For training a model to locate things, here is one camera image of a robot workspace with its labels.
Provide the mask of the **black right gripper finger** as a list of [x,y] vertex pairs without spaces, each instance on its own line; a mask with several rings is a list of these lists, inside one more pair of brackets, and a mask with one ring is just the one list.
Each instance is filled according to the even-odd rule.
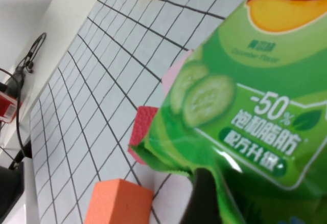
[[180,223],[218,224],[222,222],[215,179],[209,170],[198,168],[194,172],[192,194]]

